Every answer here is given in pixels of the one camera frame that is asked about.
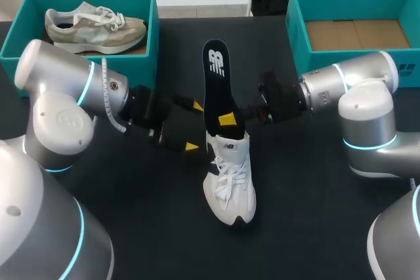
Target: nb logo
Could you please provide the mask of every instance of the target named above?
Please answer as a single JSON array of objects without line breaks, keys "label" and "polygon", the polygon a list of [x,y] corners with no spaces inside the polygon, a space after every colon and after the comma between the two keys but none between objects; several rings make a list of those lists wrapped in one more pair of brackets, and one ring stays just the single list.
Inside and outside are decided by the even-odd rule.
[{"label": "nb logo", "polygon": [[218,75],[224,77],[223,70],[223,56],[221,52],[215,52],[213,49],[209,50],[210,70]]},{"label": "nb logo", "polygon": [[80,130],[83,127],[83,121],[78,114],[68,110],[63,110],[57,114],[56,121],[60,126]]}]

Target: white sneaker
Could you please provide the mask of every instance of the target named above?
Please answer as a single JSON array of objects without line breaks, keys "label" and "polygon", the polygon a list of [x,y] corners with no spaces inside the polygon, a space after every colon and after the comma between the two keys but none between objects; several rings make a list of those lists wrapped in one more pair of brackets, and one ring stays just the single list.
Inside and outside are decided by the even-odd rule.
[{"label": "white sneaker", "polygon": [[243,226],[254,217],[257,201],[251,177],[249,135],[242,140],[212,137],[206,132],[212,162],[203,182],[204,194],[216,217],[229,226]]},{"label": "white sneaker", "polygon": [[117,54],[135,46],[147,33],[143,20],[86,2],[70,12],[47,10],[45,28],[54,45],[74,53]]}]

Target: new balance logo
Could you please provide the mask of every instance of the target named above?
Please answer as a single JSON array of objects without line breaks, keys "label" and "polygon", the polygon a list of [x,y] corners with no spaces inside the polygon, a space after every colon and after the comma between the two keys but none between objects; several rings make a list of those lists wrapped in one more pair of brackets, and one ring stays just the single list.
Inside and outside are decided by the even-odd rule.
[{"label": "new balance logo", "polygon": [[213,49],[209,50],[210,70],[218,75],[224,77],[223,70],[223,56],[221,52],[215,52]]}]

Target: beige sneaker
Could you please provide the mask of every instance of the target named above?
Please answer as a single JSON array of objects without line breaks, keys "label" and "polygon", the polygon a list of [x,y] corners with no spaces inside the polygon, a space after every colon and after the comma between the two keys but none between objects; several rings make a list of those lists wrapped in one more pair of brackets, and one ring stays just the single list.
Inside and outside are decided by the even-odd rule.
[{"label": "beige sneaker", "polygon": [[70,12],[49,9],[45,13],[45,28],[54,45],[74,53],[123,52],[143,39],[146,26],[141,19],[126,18],[109,8],[94,7],[86,2]]}]

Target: open box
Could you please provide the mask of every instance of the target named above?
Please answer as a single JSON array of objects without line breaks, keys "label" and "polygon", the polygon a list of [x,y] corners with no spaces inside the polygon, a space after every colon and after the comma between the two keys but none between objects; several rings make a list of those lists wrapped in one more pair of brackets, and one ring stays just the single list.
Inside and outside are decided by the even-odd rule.
[{"label": "open box", "polygon": [[[314,22],[318,25],[315,31]],[[338,27],[340,31],[347,28],[346,35],[332,31],[338,30],[338,25],[341,25]],[[286,28],[299,76],[343,60],[384,50],[397,64],[399,86],[420,87],[420,0],[289,0]],[[376,34],[377,38],[371,37],[371,41],[368,39],[361,47],[356,44],[354,49],[348,49],[349,43],[354,40],[352,30],[364,36]],[[312,47],[314,36],[321,38],[318,43],[324,43]],[[407,47],[401,44],[404,40]],[[332,44],[336,49],[331,49],[331,41],[338,43]],[[340,50],[340,41],[346,42],[344,48],[347,50]]]},{"label": "open box", "polygon": [[[155,87],[159,49],[159,16],[156,0],[23,0],[22,5],[0,51],[0,62],[11,80],[20,55],[32,39],[42,39],[45,33],[45,12],[49,8],[71,11],[82,1],[103,6],[124,16],[140,18],[148,23],[148,38],[144,54],[106,55],[108,67],[127,76],[130,86]],[[104,55],[85,58],[101,63]]]}]

